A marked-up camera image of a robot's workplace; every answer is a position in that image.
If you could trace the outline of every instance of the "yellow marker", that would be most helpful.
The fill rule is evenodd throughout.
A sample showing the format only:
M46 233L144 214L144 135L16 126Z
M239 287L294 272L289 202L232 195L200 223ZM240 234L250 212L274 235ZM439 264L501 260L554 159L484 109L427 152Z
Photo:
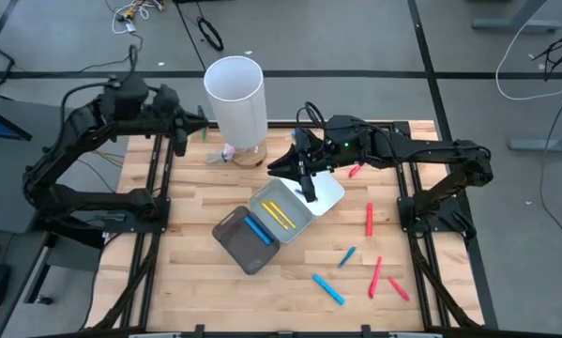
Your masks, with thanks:
M281 209L279 208L279 206L277 206L276 203L269 201L268 202L278 213L280 213L280 215L291 225L293 226L294 229L296 229L296 225L293 224L293 222L291 222L291 220L289 220L289 218L287 217L287 215L284 214L284 212L281 211Z
M262 202L261 203L262 207L264 207L264 209L266 211L268 211L268 213L270 214L270 216L274 217L275 220L277 220L277 222L285 229L285 230L289 230L289 227L287 225L285 225L281 219L279 218L279 216L277 216L272 210L270 210L270 208L266 205L266 202Z

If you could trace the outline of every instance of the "blue marker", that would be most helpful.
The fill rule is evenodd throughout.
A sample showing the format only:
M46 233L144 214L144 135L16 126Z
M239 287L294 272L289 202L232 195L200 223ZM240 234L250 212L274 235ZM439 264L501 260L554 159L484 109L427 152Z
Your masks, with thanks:
M257 235L266 245L270 245L272 241L268 236L264 233L264 231L260 230L260 227L250 218L250 216L245 216L245 223L250 226L251 230Z
M345 303L345 300L343 299L343 297L341 297L340 294L338 294L335 290L333 290L332 287L330 287L329 284L327 284L327 282L325 282L320 276L318 276L317 274L313 274L311 276L314 281L316 281L320 286L322 286L322 288L325 289L325 291L332 297L335 299L335 301L337 301L339 303L339 305L343 305Z
M345 254L345 257L343 258L343 260L341 261L341 263L339 263L339 265L337 266L337 268L340 268L343 266L343 264L345 264L345 262L347 262L347 260L349 259L349 257L352 256L352 254L354 254L354 251L356 250L356 247L351 247L349 249L349 251Z

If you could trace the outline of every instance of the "cardboard base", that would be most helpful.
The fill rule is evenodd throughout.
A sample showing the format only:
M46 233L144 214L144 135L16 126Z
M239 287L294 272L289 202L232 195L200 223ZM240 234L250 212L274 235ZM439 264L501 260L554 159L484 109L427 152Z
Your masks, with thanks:
M241 151L233 157L233 163L241 169L253 169L264 163L266 158L266 141L258 146L258 151Z

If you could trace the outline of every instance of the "red marker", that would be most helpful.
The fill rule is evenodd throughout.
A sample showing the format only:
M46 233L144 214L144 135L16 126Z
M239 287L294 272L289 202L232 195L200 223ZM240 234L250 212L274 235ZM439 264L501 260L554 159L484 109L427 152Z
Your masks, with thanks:
M397 282L395 282L393 277L389 277L389 282L391 283L391 285L393 285L393 287L395 287L397 292L399 292L405 300L410 300L410 296L408 296L407 292L403 291L402 287L397 284Z
M383 257L378 256L378 260L376 261L376 269L374 269L374 276L372 277L371 288L368 290L368 296L371 299L374 298L374 292L376 291L376 284L378 283L378 277L381 275L381 261Z
M366 237L372 236L372 203L366 206Z
M354 169L350 170L349 178L354 177L360 169L362 169L362 164L358 164L357 166L354 167Z

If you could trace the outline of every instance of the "gray tray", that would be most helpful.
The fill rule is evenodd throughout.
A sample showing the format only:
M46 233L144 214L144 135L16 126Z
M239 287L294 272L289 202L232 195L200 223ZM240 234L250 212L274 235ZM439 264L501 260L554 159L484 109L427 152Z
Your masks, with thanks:
M291 225L287 224L289 230L285 230L262 207L261 202L267 201L273 201L276 203L282 212L296 225L296 228L294 229ZM292 241L308 226L308 224L311 223L314 218L311 211L278 179L272 179L256 194L254 194L250 198L249 205L250 211L254 213L260 221L262 221L274 237L283 243Z

